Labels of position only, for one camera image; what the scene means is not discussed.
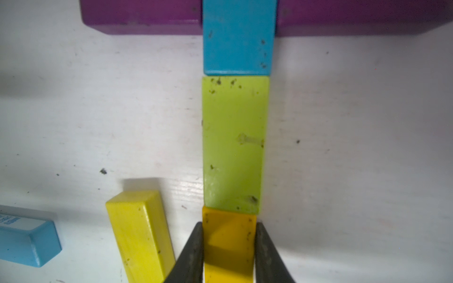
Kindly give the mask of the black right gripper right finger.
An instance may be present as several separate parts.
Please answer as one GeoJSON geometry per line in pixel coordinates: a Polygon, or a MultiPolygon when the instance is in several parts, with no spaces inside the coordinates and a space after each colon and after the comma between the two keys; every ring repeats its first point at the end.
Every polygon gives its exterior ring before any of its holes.
{"type": "Polygon", "coordinates": [[[257,222],[255,237],[257,283],[295,283],[262,222],[257,222]]]}

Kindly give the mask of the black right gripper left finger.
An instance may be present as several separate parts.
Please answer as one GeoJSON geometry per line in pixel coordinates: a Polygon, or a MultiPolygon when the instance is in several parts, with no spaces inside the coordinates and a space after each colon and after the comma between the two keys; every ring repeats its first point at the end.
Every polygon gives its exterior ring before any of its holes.
{"type": "Polygon", "coordinates": [[[164,283],[202,283],[204,272],[204,232],[198,222],[164,283]]]}

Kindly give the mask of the yellow-orange block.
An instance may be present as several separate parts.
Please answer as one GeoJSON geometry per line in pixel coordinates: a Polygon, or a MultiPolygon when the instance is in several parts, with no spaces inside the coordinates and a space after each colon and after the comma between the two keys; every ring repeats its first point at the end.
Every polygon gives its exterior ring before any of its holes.
{"type": "Polygon", "coordinates": [[[257,216],[202,209],[207,283],[252,283],[257,216]]]}

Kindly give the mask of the yellow long block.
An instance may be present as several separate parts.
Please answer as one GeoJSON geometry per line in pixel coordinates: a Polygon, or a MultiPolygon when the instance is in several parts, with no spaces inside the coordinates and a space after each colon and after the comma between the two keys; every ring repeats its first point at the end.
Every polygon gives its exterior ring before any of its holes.
{"type": "Polygon", "coordinates": [[[175,265],[160,192],[124,191],[106,209],[130,283],[162,283],[175,265]]]}

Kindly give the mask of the light blue long block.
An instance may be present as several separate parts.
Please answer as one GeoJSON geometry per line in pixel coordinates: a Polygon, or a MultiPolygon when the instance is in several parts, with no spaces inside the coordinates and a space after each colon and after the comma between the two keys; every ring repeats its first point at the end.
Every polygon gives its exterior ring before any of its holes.
{"type": "Polygon", "coordinates": [[[45,212],[1,206],[1,259],[41,268],[63,250],[51,216],[45,212]]]}

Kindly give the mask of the lime green block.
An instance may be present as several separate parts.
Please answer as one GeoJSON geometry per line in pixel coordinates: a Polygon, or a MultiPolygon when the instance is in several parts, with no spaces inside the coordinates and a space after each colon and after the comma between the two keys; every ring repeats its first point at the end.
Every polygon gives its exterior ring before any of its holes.
{"type": "Polygon", "coordinates": [[[270,79],[202,79],[204,205],[257,215],[261,209],[270,79]]]}

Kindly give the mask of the teal long block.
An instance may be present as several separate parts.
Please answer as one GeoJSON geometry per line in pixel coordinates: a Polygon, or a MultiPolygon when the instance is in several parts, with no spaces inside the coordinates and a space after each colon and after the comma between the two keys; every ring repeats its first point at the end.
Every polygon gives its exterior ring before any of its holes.
{"type": "Polygon", "coordinates": [[[271,74],[277,1],[202,2],[204,74],[271,74]]]}

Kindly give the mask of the purple block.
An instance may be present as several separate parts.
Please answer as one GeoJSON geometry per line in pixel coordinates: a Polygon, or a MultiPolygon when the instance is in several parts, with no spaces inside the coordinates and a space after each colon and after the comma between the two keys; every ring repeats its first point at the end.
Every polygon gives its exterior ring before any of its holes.
{"type": "Polygon", "coordinates": [[[452,1],[279,1],[276,35],[416,35],[452,20],[452,1]]]}
{"type": "Polygon", "coordinates": [[[83,23],[107,35],[201,35],[202,1],[80,0],[83,23]]]}

